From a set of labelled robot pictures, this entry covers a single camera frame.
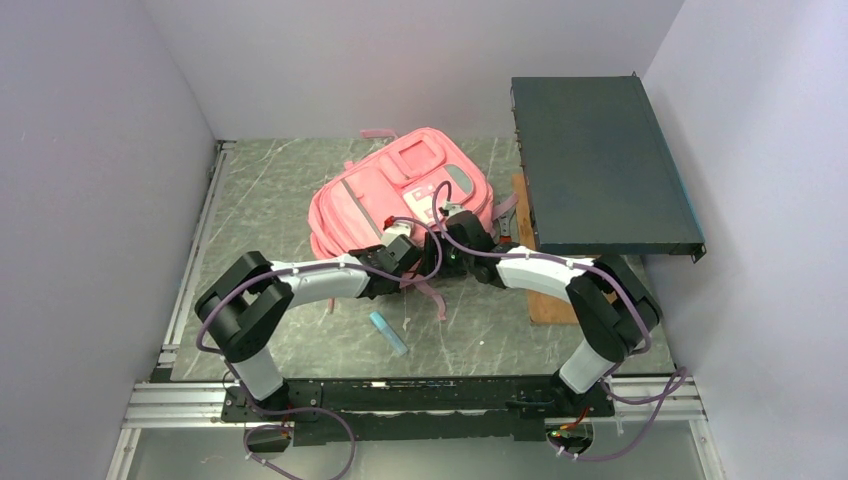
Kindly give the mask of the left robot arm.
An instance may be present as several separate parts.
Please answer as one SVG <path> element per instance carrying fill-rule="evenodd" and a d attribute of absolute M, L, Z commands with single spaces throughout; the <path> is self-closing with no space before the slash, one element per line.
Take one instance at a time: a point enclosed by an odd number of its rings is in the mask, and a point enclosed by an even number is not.
<path fill-rule="evenodd" d="M 248 407 L 272 420 L 286 409 L 288 386 L 267 344 L 286 311 L 331 298 L 396 293 L 421 257 L 422 249 L 405 235 L 324 262 L 273 263 L 250 251 L 201 295 L 194 312 L 247 388 Z"/>

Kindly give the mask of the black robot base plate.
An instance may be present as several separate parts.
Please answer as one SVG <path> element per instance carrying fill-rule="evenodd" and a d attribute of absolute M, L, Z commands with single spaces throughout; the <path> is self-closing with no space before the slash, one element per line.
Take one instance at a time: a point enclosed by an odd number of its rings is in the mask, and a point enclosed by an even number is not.
<path fill-rule="evenodd" d="M 297 446 L 354 438 L 363 441 L 506 437 L 542 441 L 562 423 L 610 418 L 611 400 L 599 387 L 572 395 L 549 375 L 295 378 L 281 402 L 249 406 L 230 386 L 221 420 L 228 424 L 293 425 Z"/>

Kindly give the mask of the pink student backpack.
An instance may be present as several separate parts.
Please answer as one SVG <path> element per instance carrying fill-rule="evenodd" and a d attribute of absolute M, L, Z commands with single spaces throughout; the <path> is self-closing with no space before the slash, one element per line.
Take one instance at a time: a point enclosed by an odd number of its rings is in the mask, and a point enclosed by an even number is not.
<path fill-rule="evenodd" d="M 493 213 L 517 204 L 515 194 L 498 203 L 484 173 L 446 134 L 419 128 L 346 163 L 314 194 L 307 216 L 314 256 L 330 259 L 377 244 L 392 216 L 416 218 L 435 230 L 432 195 L 443 181 L 451 183 L 452 192 L 440 192 L 437 204 L 463 205 L 494 236 Z"/>

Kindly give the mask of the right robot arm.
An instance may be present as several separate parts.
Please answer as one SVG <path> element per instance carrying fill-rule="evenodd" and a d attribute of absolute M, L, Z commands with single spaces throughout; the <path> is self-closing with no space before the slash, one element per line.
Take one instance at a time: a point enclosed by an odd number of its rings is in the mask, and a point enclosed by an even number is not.
<path fill-rule="evenodd" d="M 497 244 L 467 210 L 437 225 L 441 240 L 479 282 L 537 292 L 571 306 L 583 340 L 554 375 L 551 401 L 560 413 L 578 413 L 599 380 L 651 348 L 661 309 L 623 257 L 575 259 Z"/>

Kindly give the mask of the light blue eraser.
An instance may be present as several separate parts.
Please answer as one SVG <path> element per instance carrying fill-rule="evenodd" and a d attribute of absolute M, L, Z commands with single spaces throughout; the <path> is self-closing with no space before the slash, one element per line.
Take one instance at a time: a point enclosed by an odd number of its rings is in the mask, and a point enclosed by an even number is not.
<path fill-rule="evenodd" d="M 369 319 L 397 355 L 404 356 L 408 353 L 408 347 L 382 314 L 374 311 L 369 314 Z"/>

